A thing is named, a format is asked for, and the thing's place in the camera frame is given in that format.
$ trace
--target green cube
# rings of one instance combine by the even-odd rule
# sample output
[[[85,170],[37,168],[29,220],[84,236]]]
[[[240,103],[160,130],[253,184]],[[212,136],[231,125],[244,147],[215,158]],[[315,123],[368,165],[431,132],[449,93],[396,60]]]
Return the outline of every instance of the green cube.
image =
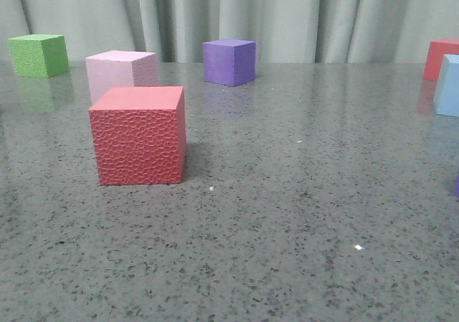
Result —
[[[18,76],[51,77],[69,70],[63,35],[12,37],[8,44]]]

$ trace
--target red cube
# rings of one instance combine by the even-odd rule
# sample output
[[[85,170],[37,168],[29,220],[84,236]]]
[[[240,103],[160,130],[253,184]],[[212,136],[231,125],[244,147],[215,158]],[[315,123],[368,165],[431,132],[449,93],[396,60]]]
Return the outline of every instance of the red cube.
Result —
[[[183,87],[114,87],[89,115],[100,184],[181,182]]]
[[[439,39],[432,41],[425,62],[425,80],[438,80],[443,55],[459,55],[459,39]]]

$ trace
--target curtain fold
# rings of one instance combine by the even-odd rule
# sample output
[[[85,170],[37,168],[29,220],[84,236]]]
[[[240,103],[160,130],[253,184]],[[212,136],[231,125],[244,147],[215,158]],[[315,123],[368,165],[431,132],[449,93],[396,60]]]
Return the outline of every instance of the curtain fold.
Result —
[[[263,62],[424,62],[430,41],[459,37],[457,0],[0,0],[9,37],[63,34],[71,60],[110,49],[201,62],[202,42],[257,42]]]

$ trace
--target table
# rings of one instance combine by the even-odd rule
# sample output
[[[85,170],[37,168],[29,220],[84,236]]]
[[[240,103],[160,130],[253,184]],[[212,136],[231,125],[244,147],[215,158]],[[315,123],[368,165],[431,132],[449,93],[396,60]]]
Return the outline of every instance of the table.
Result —
[[[456,321],[459,119],[422,70],[263,65],[226,87],[162,63],[184,182],[100,186],[84,63],[2,62],[1,319]]]

